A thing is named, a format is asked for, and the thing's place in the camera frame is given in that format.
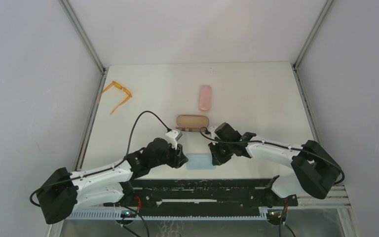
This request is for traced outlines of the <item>light blue cloth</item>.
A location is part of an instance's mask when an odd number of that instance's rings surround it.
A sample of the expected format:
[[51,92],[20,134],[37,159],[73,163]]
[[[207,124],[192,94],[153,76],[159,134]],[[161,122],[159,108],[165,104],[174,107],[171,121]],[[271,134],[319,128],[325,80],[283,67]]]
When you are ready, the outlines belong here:
[[188,154],[187,170],[213,170],[216,167],[212,164],[211,154]]

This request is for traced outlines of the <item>brown glasses case red stripe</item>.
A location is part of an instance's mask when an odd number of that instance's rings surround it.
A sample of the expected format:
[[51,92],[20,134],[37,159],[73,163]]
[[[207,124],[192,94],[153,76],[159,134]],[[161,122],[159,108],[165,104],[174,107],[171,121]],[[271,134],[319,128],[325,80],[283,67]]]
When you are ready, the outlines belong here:
[[184,132],[199,132],[202,127],[208,127],[209,122],[207,116],[179,115],[176,118],[176,128]]

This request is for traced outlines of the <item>pink glasses case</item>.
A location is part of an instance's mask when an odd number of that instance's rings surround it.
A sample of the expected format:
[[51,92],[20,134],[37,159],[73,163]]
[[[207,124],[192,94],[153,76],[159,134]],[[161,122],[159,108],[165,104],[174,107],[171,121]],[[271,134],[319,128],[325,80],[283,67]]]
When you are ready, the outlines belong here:
[[198,108],[201,111],[209,111],[212,104],[212,88],[209,85],[202,85],[199,91]]

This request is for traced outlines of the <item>orange translucent sunglasses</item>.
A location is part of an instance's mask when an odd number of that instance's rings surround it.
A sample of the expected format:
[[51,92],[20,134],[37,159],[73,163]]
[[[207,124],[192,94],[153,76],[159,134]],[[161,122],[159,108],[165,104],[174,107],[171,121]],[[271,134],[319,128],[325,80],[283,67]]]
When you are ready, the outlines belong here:
[[114,101],[117,102],[117,104],[112,108],[110,113],[111,115],[113,115],[119,107],[123,106],[131,98],[133,98],[133,95],[128,88],[116,81],[111,81],[107,85],[105,85],[102,91],[100,92],[97,104],[100,105],[101,101],[105,102],[109,100],[112,101],[112,105],[114,104]]

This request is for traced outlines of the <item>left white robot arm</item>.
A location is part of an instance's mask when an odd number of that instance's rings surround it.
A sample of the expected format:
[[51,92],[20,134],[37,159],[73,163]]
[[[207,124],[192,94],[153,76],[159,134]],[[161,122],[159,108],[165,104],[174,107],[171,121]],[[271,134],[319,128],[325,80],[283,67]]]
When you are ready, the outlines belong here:
[[65,167],[54,171],[35,192],[45,222],[55,224],[77,209],[122,199],[130,202],[130,181],[147,175],[151,169],[167,165],[180,168],[188,158],[181,144],[172,145],[156,138],[124,157],[123,160],[88,171],[69,172]]

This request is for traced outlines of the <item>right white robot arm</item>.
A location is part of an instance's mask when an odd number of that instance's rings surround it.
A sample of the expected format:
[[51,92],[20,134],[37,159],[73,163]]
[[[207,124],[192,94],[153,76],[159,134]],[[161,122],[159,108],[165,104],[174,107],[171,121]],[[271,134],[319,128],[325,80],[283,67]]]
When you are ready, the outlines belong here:
[[316,141],[285,144],[265,139],[253,132],[240,134],[224,122],[218,127],[202,127],[200,134],[208,144],[214,166],[223,165],[233,156],[268,160],[292,173],[275,176],[269,189],[280,198],[306,193],[325,199],[330,189],[345,179],[340,165]]

